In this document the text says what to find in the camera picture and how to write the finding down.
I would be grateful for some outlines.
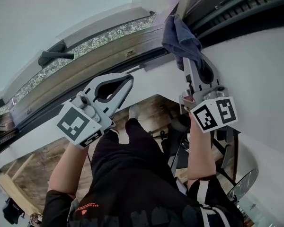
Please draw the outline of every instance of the dark rag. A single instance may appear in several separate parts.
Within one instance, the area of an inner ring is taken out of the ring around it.
[[[178,16],[167,18],[162,45],[175,55],[180,70],[184,70],[183,57],[193,60],[199,70],[204,68],[201,43]]]

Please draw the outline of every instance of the floor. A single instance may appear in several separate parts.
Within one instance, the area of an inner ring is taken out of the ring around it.
[[[165,105],[170,113],[176,117],[179,115],[178,104],[172,102],[162,96],[156,95],[145,99],[139,103],[141,108],[141,114],[138,118],[140,124],[146,131],[152,131],[153,136],[160,134],[161,130],[168,131],[168,125],[171,123],[171,119],[167,110],[162,107]],[[116,129],[120,133],[119,142],[128,143],[128,136],[125,132],[125,123],[128,119],[128,108],[117,112],[114,115],[114,122],[116,123]],[[160,146],[161,139],[156,138]],[[97,142],[93,142],[89,148],[89,155],[92,156]],[[48,188],[48,180],[50,175],[64,153],[68,141],[65,138],[59,139],[37,151],[35,151],[34,158],[26,166],[22,174],[16,179],[17,185],[28,195],[31,201],[40,210],[44,209],[45,196]],[[213,147],[213,153],[215,160],[222,157],[221,153]],[[22,163],[29,157],[26,155],[17,160],[12,170],[9,172],[9,176],[12,177],[14,173],[19,169]],[[1,171],[6,172],[12,163],[5,165]],[[231,176],[232,173],[232,161],[226,168],[226,172]],[[180,178],[182,182],[187,180],[187,168],[178,169],[176,176]],[[218,176],[223,189],[228,192],[231,189],[229,182],[221,175]],[[92,182],[92,174],[90,170],[89,160],[86,159],[84,167],[81,172],[80,182],[77,192],[78,199],[82,199],[88,192],[90,184]]]

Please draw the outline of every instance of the foot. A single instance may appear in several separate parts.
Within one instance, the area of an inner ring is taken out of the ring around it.
[[[120,134],[119,134],[119,132],[118,132],[118,131],[113,130],[113,129],[110,129],[110,131],[112,131],[112,132],[116,133],[116,134],[118,135],[118,138],[120,138]]]
[[[128,119],[138,119],[140,115],[140,107],[137,104],[132,105],[129,108],[129,117]]]

